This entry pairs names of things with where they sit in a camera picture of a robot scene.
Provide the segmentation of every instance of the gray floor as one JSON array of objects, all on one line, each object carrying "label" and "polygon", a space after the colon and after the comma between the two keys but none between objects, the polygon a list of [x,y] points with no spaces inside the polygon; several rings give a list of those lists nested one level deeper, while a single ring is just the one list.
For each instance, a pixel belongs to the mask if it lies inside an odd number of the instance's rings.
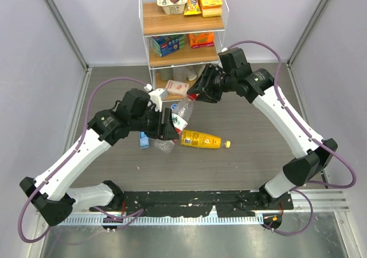
[{"label": "gray floor", "polygon": [[[276,64],[253,64],[274,74]],[[131,76],[149,82],[147,66],[93,68],[87,97],[102,81]],[[285,64],[279,84],[299,111]],[[89,119],[97,111],[111,108],[126,90],[139,88],[132,82],[114,82],[96,95]],[[170,154],[153,146],[139,148],[132,132],[98,157],[75,181],[74,187],[96,185],[111,179],[123,190],[235,190],[258,189],[292,159],[285,140],[253,105],[235,93],[225,93],[218,104],[196,102],[187,127],[220,136],[232,142],[230,149],[206,150],[177,145]]]},{"label": "gray floor", "polygon": [[[299,230],[308,219],[308,213],[286,214],[280,229]],[[334,213],[316,213],[308,230],[297,236],[281,236],[260,225],[162,225],[131,226],[87,240],[101,230],[57,226],[47,235],[41,258],[348,257]],[[85,240],[76,246],[65,244]]]}]

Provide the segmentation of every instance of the orange juice bottle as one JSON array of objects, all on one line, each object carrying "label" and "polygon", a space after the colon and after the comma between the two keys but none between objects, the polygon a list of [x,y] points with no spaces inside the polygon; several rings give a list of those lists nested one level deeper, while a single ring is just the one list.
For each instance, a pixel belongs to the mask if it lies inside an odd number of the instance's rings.
[{"label": "orange juice bottle", "polygon": [[230,148],[231,146],[231,142],[229,140],[222,140],[218,136],[190,130],[183,131],[181,144],[184,146],[211,149],[218,149],[221,147]]}]

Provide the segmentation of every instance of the wall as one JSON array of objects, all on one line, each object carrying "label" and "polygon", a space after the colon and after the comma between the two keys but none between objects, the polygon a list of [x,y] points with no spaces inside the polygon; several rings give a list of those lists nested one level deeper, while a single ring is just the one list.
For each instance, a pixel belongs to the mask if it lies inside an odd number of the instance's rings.
[{"label": "wall", "polygon": [[[226,44],[252,39],[290,57],[319,0],[227,0],[230,13]],[[55,0],[89,64],[146,63],[138,0]],[[273,60],[250,45],[252,61]]]},{"label": "wall", "polygon": [[[294,63],[307,116],[324,137],[333,137],[338,152],[357,173],[355,187],[345,190],[361,248],[367,255],[367,0],[331,0]],[[347,184],[351,177],[336,159],[328,179]]]},{"label": "wall", "polygon": [[18,258],[19,182],[62,154],[83,70],[43,0],[0,0],[0,19],[0,257]]}]

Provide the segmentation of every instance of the wooden shelf board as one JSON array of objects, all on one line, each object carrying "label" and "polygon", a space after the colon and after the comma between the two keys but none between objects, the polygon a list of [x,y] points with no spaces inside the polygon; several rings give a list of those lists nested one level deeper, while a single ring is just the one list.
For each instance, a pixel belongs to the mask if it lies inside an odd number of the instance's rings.
[{"label": "wooden shelf board", "polygon": [[201,14],[167,15],[156,3],[143,4],[143,24],[144,36],[224,30],[221,17],[204,18]]},{"label": "wooden shelf board", "polygon": [[197,64],[214,61],[218,61],[215,46],[192,49],[187,36],[185,37],[185,46],[168,56],[159,57],[152,48],[149,50],[150,67]]},{"label": "wooden shelf board", "polygon": [[[188,79],[186,79],[186,83],[188,83],[190,85],[190,87],[192,85],[194,85],[194,83],[196,82],[197,79],[194,79],[192,81],[189,81]],[[161,75],[159,74],[159,71],[155,72],[155,88],[166,88],[167,85],[167,81],[164,81],[161,79]],[[172,95],[169,94],[168,97],[166,97],[166,99],[164,101],[170,101],[170,100],[181,100],[183,99],[183,96],[178,96],[178,95]]]}]

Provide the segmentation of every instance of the robotic arm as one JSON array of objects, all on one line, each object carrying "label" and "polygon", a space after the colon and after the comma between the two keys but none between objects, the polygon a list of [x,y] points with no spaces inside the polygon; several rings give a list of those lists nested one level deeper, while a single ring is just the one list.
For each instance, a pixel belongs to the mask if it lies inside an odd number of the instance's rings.
[{"label": "robotic arm", "polygon": [[[153,139],[178,139],[171,109],[166,108],[164,115],[162,112],[162,100],[167,95],[165,89],[150,93],[132,89],[126,92],[122,101],[116,101],[112,109],[96,113],[88,123],[83,144],[77,153],[32,199],[49,226],[61,223],[72,212],[82,209],[101,206],[104,210],[115,210],[120,206],[123,192],[111,181],[79,189],[69,187],[91,162],[119,139],[127,137],[130,131],[143,131]],[[44,173],[35,179],[26,177],[21,181],[20,187],[28,197],[76,149],[78,141]]]},{"label": "robotic arm", "polygon": [[188,94],[198,94],[197,101],[217,103],[221,100],[223,92],[236,92],[265,114],[278,129],[295,159],[284,165],[280,173],[260,188],[263,205],[274,206],[284,193],[304,185],[323,170],[332,157],[304,134],[288,114],[286,107],[309,131],[313,139],[333,151],[338,145],[333,139],[324,140],[317,134],[294,110],[278,87],[283,105],[276,95],[274,78],[265,69],[253,72],[242,49],[226,50],[219,54],[219,58],[222,67],[207,65],[201,77],[188,90]]}]

